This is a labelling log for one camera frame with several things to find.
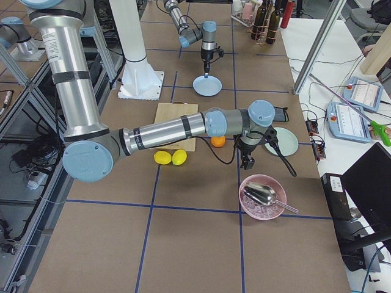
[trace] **wooden cutting board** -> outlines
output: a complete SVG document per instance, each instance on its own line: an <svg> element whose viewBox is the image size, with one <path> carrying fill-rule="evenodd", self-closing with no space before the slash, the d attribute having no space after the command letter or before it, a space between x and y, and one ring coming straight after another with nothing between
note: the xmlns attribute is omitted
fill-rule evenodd
<svg viewBox="0 0 391 293"><path fill-rule="evenodd" d="M159 103L156 110L155 123L164 122L167 120L175 119L183 115L191 115L198 112L197 104L185 104L185 103ZM153 148L154 150L196 150L196 139L187 139L181 142L175 142L170 145L159 146Z"/></svg>

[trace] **light blue plate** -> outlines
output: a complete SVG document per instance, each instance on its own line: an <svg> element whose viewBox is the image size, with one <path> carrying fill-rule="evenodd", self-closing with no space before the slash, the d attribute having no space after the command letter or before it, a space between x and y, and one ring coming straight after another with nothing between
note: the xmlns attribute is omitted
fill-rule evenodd
<svg viewBox="0 0 391 293"><path fill-rule="evenodd" d="M193 81L194 90L202 96L214 96L217 95L222 88L221 81L214 77L208 76L205 78L204 75L197 77Z"/></svg>

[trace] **white table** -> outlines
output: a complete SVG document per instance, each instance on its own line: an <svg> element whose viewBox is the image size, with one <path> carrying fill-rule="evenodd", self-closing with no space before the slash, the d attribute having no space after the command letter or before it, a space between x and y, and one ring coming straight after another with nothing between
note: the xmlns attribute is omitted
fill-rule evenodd
<svg viewBox="0 0 391 293"><path fill-rule="evenodd" d="M293 18L290 20L286 29L281 29L287 56L290 59L305 60L322 22L322 20L305 20ZM344 22L337 21L330 36L328 36L321 53L318 56L318 60L325 62L343 63L349 60L357 59L360 55L361 51ZM312 73L328 86L342 85L345 84L345 76L350 70L352 70L353 65L355 64L356 63L354 62L348 62L343 65L317 62L313 67ZM292 75L294 80L296 80L298 77L298 72L295 70L300 70L303 62L298 60L290 60L290 65L294 68L292 69ZM365 78L369 81L377 80L376 76L362 74L359 66L357 66L357 68L353 71L352 76ZM314 111L319 118L324 117L324 112L322 110L309 104L309 97L311 96L312 104L325 110L331 100L339 101L339 99L336 96L332 97L330 92L318 84L312 84L309 96L309 87L312 82L314 82L314 80L312 78L308 78L299 94L300 102L304 103L302 104L302 109L307 109L306 105L308 105L309 109ZM390 98L385 92L382 95L382 100L388 102L390 101ZM379 112L385 115L391 115L391 106L381 104L379 107ZM380 124L391 123L390 119L384 118L380 115L368 114L368 116ZM343 174L376 142L373 140L372 143L357 143L347 140L335 139L331 136L328 126L325 125L325 127L323 127L324 120L319 120L318 122L320 136L323 137L326 142L327 156L327 159L320 161L318 165L320 176L326 172ZM349 205L354 206L354 203L350 198ZM362 224L363 226L368 225L365 219L362 219ZM367 231L369 233L373 232L372 229L368 229ZM382 249L381 252L386 256L385 260L390 261L391 256L389 252L386 249ZM371 273L372 278L377 278L381 281L377 283L368 281L365 287L365 292L375 292L375 290L391 292L391 266L387 264L381 264L381 271L381 273ZM366 271L358 270L356 272L350 272L348 269L346 269L346 273L349 278L351 290L353 292L360 292Z"/></svg>

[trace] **yellow lemon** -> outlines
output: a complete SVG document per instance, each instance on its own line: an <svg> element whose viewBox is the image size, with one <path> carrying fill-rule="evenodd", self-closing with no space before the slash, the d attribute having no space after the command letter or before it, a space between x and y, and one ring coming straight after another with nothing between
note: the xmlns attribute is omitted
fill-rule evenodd
<svg viewBox="0 0 391 293"><path fill-rule="evenodd" d="M225 145L225 136L213 136L211 139L210 139L210 142L212 144L212 146L214 146L215 148L221 148L222 146Z"/></svg>
<svg viewBox="0 0 391 293"><path fill-rule="evenodd" d="M172 163L173 165L181 165L188 158L188 154L184 150L177 150L172 155Z"/></svg>
<svg viewBox="0 0 391 293"><path fill-rule="evenodd" d="M166 151L157 151L153 158L155 159L155 162L161 165L167 165L171 163L171 154Z"/></svg>

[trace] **white pillar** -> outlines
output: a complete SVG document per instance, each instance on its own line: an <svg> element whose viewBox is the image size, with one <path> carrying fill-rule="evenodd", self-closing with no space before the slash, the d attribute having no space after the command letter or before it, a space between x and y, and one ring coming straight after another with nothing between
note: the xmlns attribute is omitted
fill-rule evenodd
<svg viewBox="0 0 391 293"><path fill-rule="evenodd" d="M148 63L136 0L110 0L110 6L126 58L119 97L159 99L164 72Z"/></svg>

